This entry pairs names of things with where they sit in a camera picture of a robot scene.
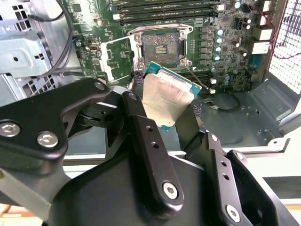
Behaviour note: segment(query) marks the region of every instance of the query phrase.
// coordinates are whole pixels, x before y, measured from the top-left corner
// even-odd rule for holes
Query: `screw hole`
[[[228,175],[227,174],[222,174],[223,176],[224,176],[224,178],[226,179],[226,180],[230,180],[230,178],[228,177]]]
[[[159,148],[159,145],[156,142],[152,142],[151,145],[153,148],[157,148],[157,149]]]
[[[146,129],[147,129],[149,132],[154,131],[153,127],[151,127],[151,126],[147,126]]]

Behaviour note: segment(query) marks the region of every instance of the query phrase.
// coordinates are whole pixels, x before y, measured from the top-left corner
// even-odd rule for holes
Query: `black metal bracket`
[[[67,137],[79,111],[109,94],[101,82],[86,79],[4,106],[0,123],[11,122],[20,128],[15,136],[0,136],[0,166],[31,173],[47,174],[59,166],[68,148]],[[38,136],[57,145],[39,145]]]
[[[120,95],[98,80],[86,79],[5,106],[0,122],[21,128],[15,136],[0,136],[0,168],[50,174],[60,166],[68,139],[92,126],[104,127],[119,133],[120,138],[111,141],[117,151],[125,139],[132,139],[137,164],[145,172],[141,180],[150,210],[166,219],[183,206],[184,194],[156,123],[146,117],[140,98],[132,92]],[[45,132],[52,136],[48,145],[39,143]]]
[[[98,80],[81,80],[2,107],[0,123],[0,189],[7,196],[16,198],[15,201],[21,205],[29,207],[43,220],[47,220],[50,211],[58,222],[61,210],[70,206],[75,199],[76,203],[80,203],[91,191],[97,197],[89,198],[96,198],[98,205],[103,196],[98,193],[98,187],[90,187],[94,184],[90,182],[97,181],[96,184],[102,186],[101,182],[104,180],[98,172],[105,174],[116,167],[119,170],[116,172],[122,176],[124,174],[120,169],[128,172],[124,180],[127,182],[127,191],[131,191],[129,187],[133,186],[133,181],[139,181],[139,185],[133,187],[143,188],[137,192],[139,195],[135,193],[130,198],[155,216],[155,221],[158,222],[156,225],[180,218],[181,214],[188,216],[187,213],[193,207],[201,210],[200,201],[194,200],[201,195],[200,187],[205,191],[201,202],[204,201],[203,206],[209,212],[205,218],[209,219],[210,225],[282,226],[288,221],[290,226],[298,225],[267,184],[250,173],[244,155],[237,151],[225,153],[219,139],[200,128],[191,106],[176,122],[186,159],[198,165],[188,167],[187,162],[179,164],[173,160],[175,165],[172,164],[155,121],[147,118],[141,99],[135,93],[124,92],[119,95],[110,92]],[[68,139],[88,131],[92,126],[107,128],[106,158],[109,161],[100,167],[100,171],[92,170],[91,174],[88,171],[79,180],[68,181],[61,166],[68,148]],[[117,166],[129,156],[131,160],[123,163],[134,162],[135,166],[132,167],[136,172],[132,175],[128,164]],[[179,173],[182,169],[185,168],[186,172],[191,168],[197,169],[192,172],[197,173],[194,176],[202,175],[202,184],[196,185],[196,177],[193,177],[188,182],[188,187],[186,183],[181,185],[175,166],[179,167],[177,172],[182,177],[181,181],[185,181],[186,177]],[[56,184],[52,188],[50,184],[54,182]],[[193,196],[186,193],[189,208],[185,208],[184,186],[186,191],[192,188],[191,191],[194,192]],[[105,191],[110,193],[111,186],[106,187]],[[60,207],[58,211],[51,207],[52,203],[55,207]],[[85,214],[88,213],[88,205],[89,202],[86,202],[83,208]],[[96,221],[100,218],[98,214],[93,218]],[[136,210],[131,209],[131,214],[136,216]]]
[[[252,226],[285,225],[293,219],[285,206],[262,178],[255,178],[247,158],[238,151],[226,153],[219,139],[198,126],[189,106],[176,122],[180,146],[185,159],[200,165],[208,174],[207,203],[211,221],[217,225]]]

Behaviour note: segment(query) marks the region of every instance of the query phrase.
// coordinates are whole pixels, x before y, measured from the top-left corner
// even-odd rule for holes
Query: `black robotic arm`
[[[70,179],[68,140],[106,128],[106,162]],[[132,92],[85,79],[0,108],[0,190],[49,226],[298,226],[246,157],[225,153],[189,106],[169,155]]]

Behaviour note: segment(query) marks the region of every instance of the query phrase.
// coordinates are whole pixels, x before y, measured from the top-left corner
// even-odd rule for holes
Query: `ram slot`
[[[141,2],[135,2],[135,3],[128,3],[127,1],[119,1],[118,5],[122,8],[131,8],[131,7],[139,7],[139,6],[165,6],[170,5],[174,3],[187,3],[187,4],[199,4],[202,2],[216,2],[215,0],[158,0],[158,1],[141,1]]]
[[[142,8],[140,7],[139,10],[130,10],[127,12],[124,12],[125,17],[129,17],[129,16],[134,16],[134,15],[155,15],[156,13],[181,13],[183,11],[188,11],[188,10],[211,10],[212,7],[209,5],[203,5],[203,6],[179,6],[179,7],[173,7],[173,8],[152,8],[152,9],[147,9],[147,8]]]
[[[212,78],[212,73],[210,71],[205,72],[193,72],[195,76],[205,85],[210,84],[210,79]],[[190,73],[190,72],[182,72],[178,73],[179,75],[183,76],[184,78],[199,84],[199,81]]]
[[[156,15],[156,16],[132,16],[129,18],[121,18],[119,20],[120,25],[126,26],[130,24],[137,24],[137,23],[151,23],[151,22],[156,22],[156,21],[170,21],[170,20],[184,20],[187,18],[198,18],[198,17],[206,17],[206,16],[211,16],[211,17],[218,17],[218,13],[216,12],[199,12],[199,13],[189,13],[189,12],[182,12],[182,14],[177,14],[177,15]]]

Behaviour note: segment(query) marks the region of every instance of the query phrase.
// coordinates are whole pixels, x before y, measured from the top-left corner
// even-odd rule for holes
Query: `motherboard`
[[[257,0],[64,0],[64,5],[85,76],[128,87],[132,72],[145,72],[153,61],[216,92],[239,92],[250,90],[265,53],[256,52],[260,45],[252,30],[264,25],[253,8],[267,2],[272,19],[271,1]]]

